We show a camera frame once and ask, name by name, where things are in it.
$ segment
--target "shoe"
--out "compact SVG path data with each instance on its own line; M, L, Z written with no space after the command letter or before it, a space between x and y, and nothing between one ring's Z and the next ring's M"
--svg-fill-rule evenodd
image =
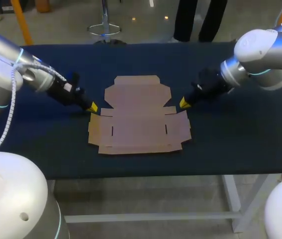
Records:
M172 37L167 43L178 43L180 41L176 40L174 37Z

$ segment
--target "person's leg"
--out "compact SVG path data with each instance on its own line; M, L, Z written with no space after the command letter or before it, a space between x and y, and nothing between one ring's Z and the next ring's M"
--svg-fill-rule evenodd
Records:
M174 38L178 41L190 40L197 0L180 0L175 20Z
M215 38L227 6L227 0L211 0L204 23L201 27L199 42L212 42Z

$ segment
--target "round hole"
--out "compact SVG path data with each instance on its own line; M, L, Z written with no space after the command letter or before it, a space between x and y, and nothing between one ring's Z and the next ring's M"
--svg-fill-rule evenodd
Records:
M24 222L27 222L29 220L29 216L27 213L21 213L19 216Z

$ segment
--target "white cable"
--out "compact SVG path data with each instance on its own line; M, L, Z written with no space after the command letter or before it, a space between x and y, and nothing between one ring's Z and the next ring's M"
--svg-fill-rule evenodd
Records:
M281 9L281 11L280 11L279 15L278 15L278 16L277 16L277 18L276 18L276 21L275 21L275 26L277 26L278 21L279 21L279 18L281 17L281 14L282 14L282 9Z
M3 141L5 140L9 128L10 128L10 124L11 124L11 120L12 120L12 116L13 116L13 112L15 109L15 101L16 101L16 79L15 79L15 72L19 67L29 67L29 68L35 68L35 69L41 69L44 70L46 72L55 74L57 77L59 77L62 81L66 82L66 78L64 78L62 75L60 75L58 72L56 72L54 69L52 69L51 67L47 67L44 65L40 65L40 64L36 64L36 63L21 63L21 64L15 64L12 71L11 71L11 103L10 103L10 109L9 109L9 113L8 113L8 118L6 121L6 126L5 129L3 130L3 133L0 137L0 146L2 145Z

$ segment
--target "flat cardboard box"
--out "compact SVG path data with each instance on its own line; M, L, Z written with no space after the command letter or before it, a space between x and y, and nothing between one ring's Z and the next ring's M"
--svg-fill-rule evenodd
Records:
M118 76L105 90L113 109L91 114L89 143L103 154L171 152L190 140L186 111L164 107L171 98L169 87L157 76Z

